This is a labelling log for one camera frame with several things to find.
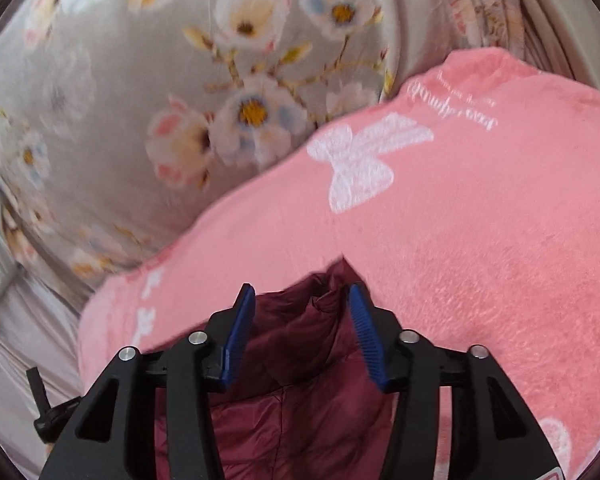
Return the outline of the maroon puffer jacket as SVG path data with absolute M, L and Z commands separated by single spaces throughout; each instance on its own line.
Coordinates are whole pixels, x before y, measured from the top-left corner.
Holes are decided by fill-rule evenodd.
M 210 399 L 229 479 L 376 479 L 393 398 L 370 380 L 348 307 L 346 259 L 257 296 L 236 382 Z

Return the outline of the grey floral quilt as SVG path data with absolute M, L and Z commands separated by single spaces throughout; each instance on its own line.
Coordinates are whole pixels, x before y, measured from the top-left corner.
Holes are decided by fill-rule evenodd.
M 7 246 L 82 304 L 326 122 L 482 47 L 524 55 L 520 0 L 15 0 Z

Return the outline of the white satin curtain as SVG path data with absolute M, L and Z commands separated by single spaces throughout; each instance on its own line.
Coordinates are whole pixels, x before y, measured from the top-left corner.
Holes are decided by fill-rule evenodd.
M 0 0 L 0 23 L 14 1 Z M 524 55 L 514 56 L 600 89 L 600 0 L 520 2 Z M 34 479 L 46 454 L 33 429 L 26 371 L 41 367 L 59 399 L 78 392 L 78 321 L 102 283 L 82 304 L 56 294 L 10 252 L 4 203 L 0 189 L 0 443 L 16 468 Z

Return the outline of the pink fleece blanket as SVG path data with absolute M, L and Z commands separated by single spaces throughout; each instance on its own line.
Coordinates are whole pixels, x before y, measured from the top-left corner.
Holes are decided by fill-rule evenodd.
M 498 49 L 451 54 L 391 102 L 326 126 L 106 281 L 79 328 L 91 385 L 232 304 L 346 259 L 433 344 L 482 344 L 564 474 L 600 452 L 600 92 Z

